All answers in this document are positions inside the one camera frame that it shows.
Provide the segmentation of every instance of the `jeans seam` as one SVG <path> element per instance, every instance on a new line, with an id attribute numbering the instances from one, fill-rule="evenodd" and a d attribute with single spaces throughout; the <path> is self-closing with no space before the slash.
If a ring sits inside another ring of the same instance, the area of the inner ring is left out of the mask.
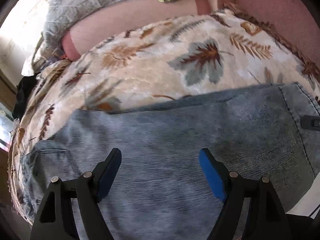
<path id="1" fill-rule="evenodd" d="M 297 82 L 294 82 L 294 83 L 298 86 L 298 88 L 300 88 L 301 92 L 304 93 L 307 96 L 307 98 L 309 98 L 309 100 L 312 103 L 313 107 L 315 108 L 315 110 L 317 111 L 318 115 L 320 116 L 320 113 L 319 113 L 318 109 L 316 108 L 315 104 L 313 103 L 313 101 L 311 100 L 309 95 L 305 91 L 302 90 L 302 88 L 299 86 L 299 84 Z"/>
<path id="2" fill-rule="evenodd" d="M 314 179 L 315 179 L 315 178 L 316 178 L 316 174 L 315 174 L 315 172 L 314 172 L 314 170 L 313 170 L 313 168 L 312 168 L 311 162 L 310 162 L 309 157 L 308 157 L 308 155 L 307 155 L 306 147 L 305 147 L 305 145 L 304 145 L 304 143 L 303 143 L 302 136 L 301 136 L 301 133 L 300 133 L 300 131 L 299 131 L 298 125 L 297 125 L 297 123 L 296 123 L 293 115 L 291 114 L 291 111 L 290 111 L 290 109 L 289 109 L 289 107 L 288 107 L 288 105 L 287 105 L 287 102 L 285 101 L 284 94 L 283 94 L 283 92 L 282 92 L 282 90 L 281 90 L 281 87 L 279 87 L 279 90 L 280 90 L 280 93 L 282 94 L 283 101 L 284 101 L 284 103 L 285 103 L 285 105 L 286 105 L 286 107 L 287 107 L 287 109 L 288 109 L 288 112 L 290 113 L 291 118 L 292 118 L 292 120 L 293 120 L 293 122 L 294 122 L 294 124 L 295 124 L 295 126 L 296 126 L 296 128 L 297 128 L 297 131 L 298 131 L 298 133 L 299 133 L 299 137 L 300 137 L 300 140 L 301 140 L 301 143 L 302 143 L 302 146 L 303 146 L 304 155 L 306 156 L 306 159 L 307 159 L 307 161 L 308 161 L 308 163 L 309 163 L 309 165 L 310 165 L 310 168 L 311 168 L 311 170 L 312 170 L 313 177 L 314 177 Z"/>

